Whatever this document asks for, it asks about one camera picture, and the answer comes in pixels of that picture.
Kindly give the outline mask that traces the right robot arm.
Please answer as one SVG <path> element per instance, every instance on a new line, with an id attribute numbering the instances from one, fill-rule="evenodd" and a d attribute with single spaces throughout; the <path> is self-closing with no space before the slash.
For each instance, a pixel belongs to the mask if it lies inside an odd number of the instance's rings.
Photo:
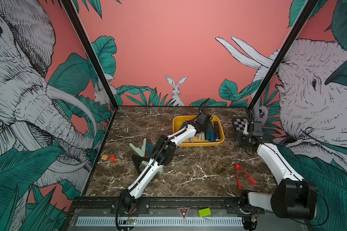
<path id="1" fill-rule="evenodd" d="M 279 152 L 277 146 L 262 132 L 260 121 L 246 122 L 237 132 L 236 140 L 243 147 L 257 152 L 271 173 L 277 188 L 272 194 L 243 191 L 241 208 L 261 208 L 279 218 L 307 219 L 316 217 L 318 188 L 306 181 Z"/>

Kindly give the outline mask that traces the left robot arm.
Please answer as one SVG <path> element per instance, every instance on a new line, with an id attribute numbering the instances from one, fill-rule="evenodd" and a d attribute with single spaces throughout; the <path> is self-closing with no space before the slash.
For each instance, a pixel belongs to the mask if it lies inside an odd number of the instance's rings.
<path id="1" fill-rule="evenodd" d="M 186 121 L 184 127 L 178 132 L 169 136 L 162 135 L 153 148 L 147 166 L 128 188 L 122 190 L 116 214 L 118 215 L 120 211 L 126 214 L 132 213 L 138 199 L 154 176 L 172 161 L 176 148 L 189 138 L 207 131 L 211 126 L 212 116 L 200 111 L 196 117 Z"/>

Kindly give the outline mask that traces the mint green pliers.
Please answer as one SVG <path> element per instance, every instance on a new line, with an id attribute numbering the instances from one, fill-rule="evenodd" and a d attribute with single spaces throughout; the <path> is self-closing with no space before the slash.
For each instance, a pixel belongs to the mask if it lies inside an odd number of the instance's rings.
<path id="1" fill-rule="evenodd" d="M 149 165 L 149 162 L 148 161 L 142 161 L 142 165 L 144 166 L 148 166 Z M 159 174 L 162 174 L 163 173 L 163 166 L 158 166 L 156 163 L 154 164 L 151 164 L 151 169 L 153 171 L 156 171 L 158 172 Z"/>
<path id="2" fill-rule="evenodd" d="M 145 157 L 145 151 L 146 151 L 146 144 L 147 144 L 147 139 L 144 138 L 143 140 L 143 145 L 141 148 L 135 147 L 132 143 L 129 143 L 129 146 L 132 148 L 132 150 L 140 157 Z"/>

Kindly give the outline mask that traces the yellow plastic storage tray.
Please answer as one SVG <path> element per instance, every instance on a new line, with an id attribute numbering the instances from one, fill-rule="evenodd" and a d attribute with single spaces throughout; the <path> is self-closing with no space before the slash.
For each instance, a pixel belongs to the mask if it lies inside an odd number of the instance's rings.
<path id="1" fill-rule="evenodd" d="M 196 117 L 195 115 L 187 115 L 187 116 L 178 115 L 178 116 L 174 117 L 172 120 L 172 129 L 173 129 L 172 133 L 178 132 L 184 122 L 186 122 L 187 120 L 192 120 L 195 117 Z M 218 146 L 221 143 L 223 143 L 225 140 L 225 135 L 224 135 L 221 121 L 220 121 L 219 117 L 213 115 L 212 123 L 215 123 L 215 122 L 217 122 L 219 125 L 219 131 L 220 131 L 220 139 L 219 140 L 214 141 L 214 142 L 212 142 L 212 141 L 200 141 L 196 137 L 193 137 L 194 142 L 191 142 L 190 139 L 187 139 L 186 141 L 181 143 L 179 145 L 179 147 Z"/>

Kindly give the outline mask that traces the red plastic tool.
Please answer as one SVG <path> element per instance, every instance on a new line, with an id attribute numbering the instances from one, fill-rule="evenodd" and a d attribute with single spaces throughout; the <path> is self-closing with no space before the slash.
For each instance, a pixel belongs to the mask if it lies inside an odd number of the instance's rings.
<path id="1" fill-rule="evenodd" d="M 251 186 L 255 186 L 257 184 L 255 178 L 249 172 L 247 172 L 240 164 L 235 164 L 234 168 L 238 189 L 243 189 L 242 180 L 247 180 Z"/>

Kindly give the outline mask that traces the teal pliers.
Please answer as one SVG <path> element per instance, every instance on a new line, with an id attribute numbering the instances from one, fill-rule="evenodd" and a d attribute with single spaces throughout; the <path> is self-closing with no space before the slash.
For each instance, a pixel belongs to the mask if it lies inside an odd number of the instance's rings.
<path id="1" fill-rule="evenodd" d="M 206 141 L 210 141 L 211 140 L 211 136 L 212 136 L 212 132 L 211 131 L 207 131 L 205 133 L 205 140 Z"/>
<path id="2" fill-rule="evenodd" d="M 152 155 L 153 146 L 152 146 L 151 143 L 147 143 L 147 144 L 146 144 L 146 149 L 147 149 L 148 153 L 149 153 L 150 155 Z"/>
<path id="3" fill-rule="evenodd" d="M 214 131 L 210 132 L 210 141 L 216 142 L 216 133 Z"/>

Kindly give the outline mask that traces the black pliers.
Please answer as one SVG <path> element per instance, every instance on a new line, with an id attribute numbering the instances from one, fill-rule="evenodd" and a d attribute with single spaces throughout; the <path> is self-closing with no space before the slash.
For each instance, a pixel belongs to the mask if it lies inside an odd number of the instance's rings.
<path id="1" fill-rule="evenodd" d="M 215 139 L 217 141 L 221 140 L 221 133 L 219 129 L 219 123 L 217 121 L 214 122 L 214 132 L 215 132 Z"/>
<path id="2" fill-rule="evenodd" d="M 148 162 L 149 158 L 140 157 L 140 156 L 137 156 L 137 155 L 132 155 L 132 161 L 133 161 L 133 164 L 135 166 L 135 169 L 136 169 L 138 175 L 140 175 L 141 174 L 140 164 L 142 164 L 143 161 Z"/>

